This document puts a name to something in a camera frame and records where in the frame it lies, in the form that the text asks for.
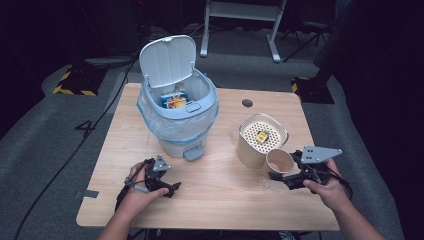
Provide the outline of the colourful cardboard box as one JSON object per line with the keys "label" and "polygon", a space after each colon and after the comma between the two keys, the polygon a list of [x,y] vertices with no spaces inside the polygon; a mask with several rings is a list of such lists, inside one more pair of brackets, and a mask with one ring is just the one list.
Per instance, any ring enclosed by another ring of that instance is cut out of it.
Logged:
{"label": "colourful cardboard box", "polygon": [[178,91],[162,95],[160,100],[163,108],[175,109],[184,106],[189,101],[189,98],[186,92]]}

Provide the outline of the black base with yellow stripes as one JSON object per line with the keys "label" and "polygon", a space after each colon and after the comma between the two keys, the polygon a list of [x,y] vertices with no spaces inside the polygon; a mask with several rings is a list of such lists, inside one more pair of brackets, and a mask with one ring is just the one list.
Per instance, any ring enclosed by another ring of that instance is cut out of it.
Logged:
{"label": "black base with yellow stripes", "polygon": [[333,97],[326,84],[319,84],[313,78],[294,77],[291,87],[302,103],[333,104]]}
{"label": "black base with yellow stripes", "polygon": [[69,67],[53,92],[67,95],[97,96],[106,73],[106,69],[80,70]]}

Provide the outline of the beige container with perforated strainer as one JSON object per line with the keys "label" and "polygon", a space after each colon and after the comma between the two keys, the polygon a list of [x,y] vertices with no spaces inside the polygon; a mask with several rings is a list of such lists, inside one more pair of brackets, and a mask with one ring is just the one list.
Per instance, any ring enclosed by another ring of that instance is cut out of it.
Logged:
{"label": "beige container with perforated strainer", "polygon": [[[255,137],[259,131],[267,131],[269,139],[261,144]],[[256,113],[239,126],[239,139],[236,154],[247,167],[260,169],[267,153],[272,149],[281,149],[288,141],[287,129],[277,120],[264,113]]]}

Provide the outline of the brown paper cup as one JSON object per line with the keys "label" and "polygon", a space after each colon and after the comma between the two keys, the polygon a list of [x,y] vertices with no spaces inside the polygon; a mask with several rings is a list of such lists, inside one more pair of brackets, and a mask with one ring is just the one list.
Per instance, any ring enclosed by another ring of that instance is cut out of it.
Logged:
{"label": "brown paper cup", "polygon": [[281,149],[272,149],[266,155],[263,172],[265,174],[269,172],[287,174],[291,172],[294,167],[295,162],[289,153]]}

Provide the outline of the white and blue pedal bin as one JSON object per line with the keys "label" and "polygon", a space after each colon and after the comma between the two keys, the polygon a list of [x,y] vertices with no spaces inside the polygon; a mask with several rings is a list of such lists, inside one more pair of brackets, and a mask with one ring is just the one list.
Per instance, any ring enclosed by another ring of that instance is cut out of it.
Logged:
{"label": "white and blue pedal bin", "polygon": [[[191,77],[208,78],[196,69],[196,44],[186,35],[164,37],[147,44],[140,52],[139,62],[142,84],[147,83],[151,88],[170,86]],[[205,153],[209,130],[202,137],[186,144],[158,140],[168,155],[194,161]]]}

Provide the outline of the grey tape strip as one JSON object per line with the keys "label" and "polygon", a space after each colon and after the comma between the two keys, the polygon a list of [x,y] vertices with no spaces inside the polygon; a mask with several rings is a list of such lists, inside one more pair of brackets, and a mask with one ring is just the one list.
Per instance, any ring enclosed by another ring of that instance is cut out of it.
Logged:
{"label": "grey tape strip", "polygon": [[83,200],[84,198],[96,198],[98,196],[99,192],[98,191],[93,191],[93,190],[78,190],[75,192],[74,197],[76,199],[80,199]]}

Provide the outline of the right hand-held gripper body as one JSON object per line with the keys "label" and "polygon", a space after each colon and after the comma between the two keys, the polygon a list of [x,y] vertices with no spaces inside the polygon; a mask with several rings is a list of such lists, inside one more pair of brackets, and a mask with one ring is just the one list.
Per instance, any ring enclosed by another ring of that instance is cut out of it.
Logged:
{"label": "right hand-held gripper body", "polygon": [[342,153],[341,149],[305,146],[302,151],[296,150],[291,154],[300,172],[290,176],[294,177],[293,180],[302,182],[301,188],[304,187],[303,181],[305,179],[325,185],[330,178],[339,178],[339,175],[331,170],[326,163],[330,158]]}

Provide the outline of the clear blue bin liner bag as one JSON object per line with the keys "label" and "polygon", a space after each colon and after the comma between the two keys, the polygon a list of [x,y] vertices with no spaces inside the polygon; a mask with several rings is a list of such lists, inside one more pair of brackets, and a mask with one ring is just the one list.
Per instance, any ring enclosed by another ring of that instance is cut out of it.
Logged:
{"label": "clear blue bin liner bag", "polygon": [[[186,92],[189,101],[179,108],[163,108],[160,97],[178,91]],[[219,99],[210,79],[191,77],[160,88],[143,83],[137,107],[147,127],[158,139],[186,144],[202,137],[214,124]]]}

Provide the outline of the person's left hand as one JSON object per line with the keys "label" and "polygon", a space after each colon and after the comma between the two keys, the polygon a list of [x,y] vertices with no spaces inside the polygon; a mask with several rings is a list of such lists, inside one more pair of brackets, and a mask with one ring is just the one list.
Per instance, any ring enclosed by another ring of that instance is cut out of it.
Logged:
{"label": "person's left hand", "polygon": [[[137,170],[137,167],[141,163],[134,165],[129,173],[129,179]],[[145,177],[145,168],[143,168],[137,175],[135,182],[143,181]],[[125,197],[121,201],[117,211],[124,211],[130,214],[134,214],[135,218],[140,215],[153,201],[162,197],[166,192],[167,188],[161,188],[152,192],[141,192],[133,187],[130,187]]]}

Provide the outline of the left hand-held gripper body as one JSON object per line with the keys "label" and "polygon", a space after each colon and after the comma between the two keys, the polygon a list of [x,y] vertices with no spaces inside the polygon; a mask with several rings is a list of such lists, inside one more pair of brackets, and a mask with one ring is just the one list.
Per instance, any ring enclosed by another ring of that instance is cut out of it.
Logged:
{"label": "left hand-held gripper body", "polygon": [[[144,180],[135,182],[137,175],[143,168],[145,168]],[[161,188],[171,190],[171,185],[161,180],[161,177],[170,168],[171,166],[160,155],[156,158],[146,159],[131,176],[131,186],[141,192],[151,192]]]}

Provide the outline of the person's right hand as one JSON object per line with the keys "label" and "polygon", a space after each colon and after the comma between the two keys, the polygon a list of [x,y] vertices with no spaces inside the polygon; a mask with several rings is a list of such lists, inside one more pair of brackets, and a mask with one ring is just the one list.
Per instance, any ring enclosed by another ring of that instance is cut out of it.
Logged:
{"label": "person's right hand", "polygon": [[321,185],[312,180],[304,180],[303,185],[318,194],[323,203],[334,213],[345,212],[352,206],[345,188],[337,179],[330,179],[326,185]]}

